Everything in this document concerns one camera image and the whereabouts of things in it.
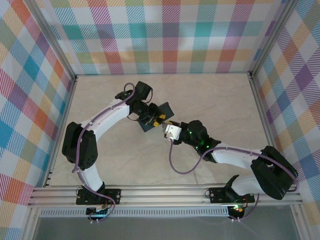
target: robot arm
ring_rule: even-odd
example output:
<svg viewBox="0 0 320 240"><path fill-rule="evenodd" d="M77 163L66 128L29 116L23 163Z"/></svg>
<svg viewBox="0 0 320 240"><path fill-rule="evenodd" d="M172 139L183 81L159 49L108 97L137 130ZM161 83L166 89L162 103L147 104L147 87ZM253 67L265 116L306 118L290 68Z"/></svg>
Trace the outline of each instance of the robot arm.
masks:
<svg viewBox="0 0 320 240"><path fill-rule="evenodd" d="M231 200L251 193L264 193L277 200L285 196L294 182L293 178L281 167L263 158L264 156L282 165L295 178L298 176L296 169L272 146L266 146L262 150L234 148L209 137L207 129L199 120L189 123L169 121L162 127L165 138L171 140L174 145L185 143L192 146L199 156L209 149L216 148L217 150L203 157L205 161L231 164L252 172L251 175L246 176L235 175L229 180L225 191Z"/></svg>
<svg viewBox="0 0 320 240"><path fill-rule="evenodd" d="M98 117L92 117L80 124L71 122L67 126L62 146L62 154L73 164L76 163L78 139L83 129L86 128L81 137L79 148L78 174L84 183L93 191L99 192L99 190L105 188L95 162L98 158L97 142L109 128L131 113L135 113L139 116L138 122L140 126L146 132L162 124L165 119L173 115L167 102L161 106L157 106L154 103L148 104L148 102L143 102L152 91L150 86L139 81L135 86L133 96L127 101L123 102L133 92L132 90L117 94L112 103L96 115Z"/></svg>

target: enclosure wall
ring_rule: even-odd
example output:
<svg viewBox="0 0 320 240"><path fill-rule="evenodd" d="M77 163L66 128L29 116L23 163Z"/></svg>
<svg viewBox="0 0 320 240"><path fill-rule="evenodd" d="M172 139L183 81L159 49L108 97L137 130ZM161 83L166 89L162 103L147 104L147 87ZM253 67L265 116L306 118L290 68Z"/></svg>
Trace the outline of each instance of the enclosure wall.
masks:
<svg viewBox="0 0 320 240"><path fill-rule="evenodd" d="M319 231L319 0L299 1L256 81L276 146L298 170L305 209Z"/></svg>
<svg viewBox="0 0 320 240"><path fill-rule="evenodd" d="M0 239L16 239L72 85L22 0L0 0Z"/></svg>
<svg viewBox="0 0 320 240"><path fill-rule="evenodd" d="M286 0L37 0L77 74L247 72Z"/></svg>

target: black base bracket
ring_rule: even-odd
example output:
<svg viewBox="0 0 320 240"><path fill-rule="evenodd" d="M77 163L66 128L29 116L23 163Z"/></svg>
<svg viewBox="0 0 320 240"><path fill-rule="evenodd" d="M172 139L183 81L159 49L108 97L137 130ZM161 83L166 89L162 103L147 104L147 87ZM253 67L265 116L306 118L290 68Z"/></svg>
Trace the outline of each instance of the black base bracket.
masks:
<svg viewBox="0 0 320 240"><path fill-rule="evenodd" d="M222 203L237 203L237 204L246 204L248 203L254 203L255 202L255 196L246 194L243 196L236 196L235 200L231 200L226 195L226 189L224 187L212 187L209 188L209 197L210 197L210 203L211 204L222 204Z"/></svg>
<svg viewBox="0 0 320 240"><path fill-rule="evenodd" d="M97 191L97 193L112 198L115 204L118 205L121 200L121 189L107 189L105 184ZM77 198L75 204L77 205L110 205L113 204L111 200L105 197L98 196L82 186L76 193Z"/></svg>

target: marble-pattern floor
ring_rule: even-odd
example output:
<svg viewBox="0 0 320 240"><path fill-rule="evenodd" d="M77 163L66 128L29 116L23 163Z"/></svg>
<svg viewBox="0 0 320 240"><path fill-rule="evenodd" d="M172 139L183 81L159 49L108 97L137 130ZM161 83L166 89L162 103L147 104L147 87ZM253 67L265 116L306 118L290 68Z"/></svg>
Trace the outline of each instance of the marble-pattern floor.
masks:
<svg viewBox="0 0 320 240"><path fill-rule="evenodd" d="M80 76L67 124L94 116L125 83L138 81L153 88L153 103L169 102L175 114L173 121L200 120L212 138L237 147L262 149L267 144L246 74ZM50 184L80 185L61 147ZM142 185L226 183L235 174L249 173L236 166L203 161L193 173L179 175L169 165L169 148L161 127L145 133L137 122L122 119L98 141L99 175L106 185ZM173 147L173 164L180 171L190 170L198 159L188 145Z"/></svg>

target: purple cable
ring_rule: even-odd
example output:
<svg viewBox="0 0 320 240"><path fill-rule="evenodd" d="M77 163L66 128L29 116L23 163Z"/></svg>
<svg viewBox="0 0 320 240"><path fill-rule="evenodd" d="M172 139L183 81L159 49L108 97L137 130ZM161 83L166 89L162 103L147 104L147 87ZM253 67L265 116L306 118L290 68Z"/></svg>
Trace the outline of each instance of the purple cable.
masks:
<svg viewBox="0 0 320 240"><path fill-rule="evenodd" d="M82 182L83 186L84 186L86 189L88 189L90 192L92 192L93 194L98 195L98 196L100 196L100 197L106 198L106 199L108 199L108 200L110 200L110 201L112 202L112 210L111 210L106 216L104 216L103 218L101 218L99 221L98 221L98 220L96 221L97 223L103 222L103 221L106 220L107 217L109 217L110 214L112 214L112 212L115 210L115 208L116 208L116 202L115 202L115 200L113 200L113 198L111 198L111 197L109 197L109 196L100 194L100 193L92 190L89 186L87 186L87 184L85 183L84 178L81 176L81 174L80 174L79 172L78 172L78 177L79 177L80 181Z"/></svg>
<svg viewBox="0 0 320 240"><path fill-rule="evenodd" d="M106 108L105 110L103 110L102 112L100 112L97 116L95 116L90 122L88 122L87 125L85 125L85 127L82 129L80 135L79 135L79 138L78 138L78 141L76 143L76 154L75 154L75 164L74 164L74 168L72 170L72 173L74 173L75 171L79 170L79 157L80 157L80 144L81 144L81 139L82 139L82 136L84 135L85 131L87 130L87 128L90 126L90 123L94 123L98 118L100 118L103 114L107 113L108 111L120 106L121 104L125 103L126 101L128 101L130 98L132 98L135 94L135 85L131 82L128 82L124 85L124 88L123 90L126 91L126 87L128 85L131 85L133 87L133 90L132 90L132 93L123 101L111 106L111 107L108 107Z"/></svg>
<svg viewBox="0 0 320 240"><path fill-rule="evenodd" d="M171 146L170 146L170 152L169 152L169 162L170 162L170 166L171 168L173 169L173 171L175 171L177 174L189 174L191 172L193 172L197 167L198 165L200 164L201 160L205 157L205 155L207 155L208 153L210 152L213 152L215 150L231 150L231 151L235 151L235 152L239 152L239 153L244 153L244 154L250 154L250 155L254 155L254 156L257 156L257 157L261 157L263 159L266 159L268 161L270 161L271 163L277 165L278 167L280 167L282 170L284 170L291 178L292 180L294 181L295 183L295 188L292 189L292 190L288 190L288 192L295 192L299 189L299 182L298 180L296 179L296 177L288 170L286 169L282 164L278 163L277 161L273 160L272 158L268 157L268 156L265 156L265 155L262 155L262 154L259 154L259 153L255 153L255 152L251 152L251 151L247 151L247 150L243 150L243 149L239 149L239 148L235 148L235 147L225 147L225 146L220 146L220 147L213 147L213 148L210 148L208 149L207 151L205 151L200 159L198 160L198 162L196 163L196 165L189 171L186 171L186 172L181 172L181 171L178 171L177 169L175 169L174 165L172 164L172 159L171 159L171 155L172 155L172 149L173 149L173 146L174 146L174 141L172 139L170 139L171 141Z"/></svg>

